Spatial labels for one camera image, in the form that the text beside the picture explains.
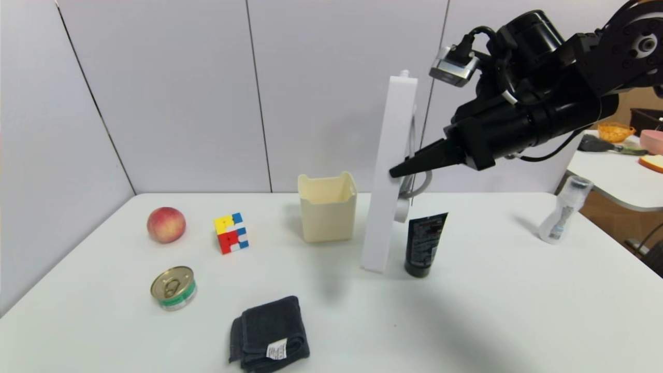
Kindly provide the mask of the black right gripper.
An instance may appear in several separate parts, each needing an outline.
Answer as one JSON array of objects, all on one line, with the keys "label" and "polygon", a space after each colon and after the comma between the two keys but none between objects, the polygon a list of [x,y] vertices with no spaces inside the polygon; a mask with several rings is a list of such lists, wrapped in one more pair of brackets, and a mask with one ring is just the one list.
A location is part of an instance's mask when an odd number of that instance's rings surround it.
[{"label": "black right gripper", "polygon": [[484,170],[495,166],[497,159],[539,142],[530,110],[513,106],[502,97],[476,98],[463,104],[445,132],[450,139],[423,147],[392,167],[389,175],[397,179],[462,163]]}]

